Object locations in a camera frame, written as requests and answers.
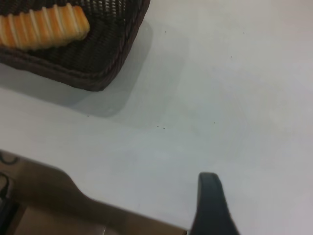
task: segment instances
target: white table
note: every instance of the white table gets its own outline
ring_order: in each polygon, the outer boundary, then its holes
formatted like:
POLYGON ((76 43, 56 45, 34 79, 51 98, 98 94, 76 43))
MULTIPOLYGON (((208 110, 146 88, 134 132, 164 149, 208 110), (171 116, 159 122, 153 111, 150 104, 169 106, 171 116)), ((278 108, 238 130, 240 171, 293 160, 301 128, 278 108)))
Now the white table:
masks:
POLYGON ((0 148, 186 229, 216 172, 243 235, 309 234, 312 22, 310 0, 153 0, 103 92, 0 65, 0 148))

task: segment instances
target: basket rim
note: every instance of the basket rim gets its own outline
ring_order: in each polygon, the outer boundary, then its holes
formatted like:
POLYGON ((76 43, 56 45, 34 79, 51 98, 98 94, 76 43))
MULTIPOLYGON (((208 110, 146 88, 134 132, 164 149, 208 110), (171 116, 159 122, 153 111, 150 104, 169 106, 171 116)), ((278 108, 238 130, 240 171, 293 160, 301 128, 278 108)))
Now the basket rim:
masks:
POLYGON ((142 14, 142 11, 146 11, 145 7, 143 7, 145 4, 149 5, 150 0, 142 0, 141 4, 138 6, 138 9, 136 13, 133 15, 133 17, 130 19, 130 23, 125 26, 126 32, 125 35, 121 38, 121 44, 122 46, 119 46, 114 59, 112 62, 104 67, 101 71, 99 72, 81 72, 73 69, 68 69, 66 67, 63 67, 58 64, 54 64, 48 60, 38 58, 36 56, 30 55, 27 52, 21 51, 21 50, 16 50, 12 48, 7 48, 4 46, 0 46, 0 56, 5 55, 8 57, 14 57, 14 60, 16 62, 27 62, 29 64, 35 65, 38 68, 42 68, 48 71, 54 71, 54 72, 60 72, 63 74, 67 74, 70 76, 75 76, 76 79, 90 79, 90 78, 99 78, 106 76, 110 74, 110 72, 114 69, 115 64, 119 61, 119 58, 122 56, 124 48, 127 46, 129 40, 131 39, 132 31, 135 26, 135 24, 138 21, 138 18, 142 14))

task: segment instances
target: dark brown wicker basket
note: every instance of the dark brown wicker basket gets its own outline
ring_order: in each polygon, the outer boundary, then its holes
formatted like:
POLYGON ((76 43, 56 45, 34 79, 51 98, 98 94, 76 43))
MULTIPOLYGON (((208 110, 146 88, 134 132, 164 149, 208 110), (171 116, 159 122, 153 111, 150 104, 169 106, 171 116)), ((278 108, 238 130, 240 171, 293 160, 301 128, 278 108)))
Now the dark brown wicker basket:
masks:
POLYGON ((123 66, 150 0, 0 0, 0 15, 67 2, 82 6, 90 23, 86 39, 28 52, 0 47, 0 62, 76 88, 101 91, 123 66))

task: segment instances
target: wicker basket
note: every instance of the wicker basket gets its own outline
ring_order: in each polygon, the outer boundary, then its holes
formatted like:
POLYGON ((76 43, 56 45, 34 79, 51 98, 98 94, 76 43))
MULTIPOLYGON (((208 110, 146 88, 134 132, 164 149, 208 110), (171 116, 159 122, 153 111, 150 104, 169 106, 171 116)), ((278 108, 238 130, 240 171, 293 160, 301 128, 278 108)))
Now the wicker basket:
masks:
POLYGON ((0 0, 0 15, 67 2, 82 6, 90 23, 86 39, 28 52, 0 47, 0 62, 76 88, 101 91, 123 66, 150 0, 0 0))

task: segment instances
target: baked snack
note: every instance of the baked snack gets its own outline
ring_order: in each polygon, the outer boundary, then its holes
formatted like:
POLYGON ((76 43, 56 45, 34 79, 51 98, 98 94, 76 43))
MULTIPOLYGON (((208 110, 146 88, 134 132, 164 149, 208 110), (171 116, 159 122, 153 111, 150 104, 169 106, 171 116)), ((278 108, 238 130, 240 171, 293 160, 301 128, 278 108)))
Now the baked snack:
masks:
POLYGON ((17 16, 0 16, 0 46, 22 50, 59 47, 84 39, 89 30, 81 7, 54 5, 17 16))

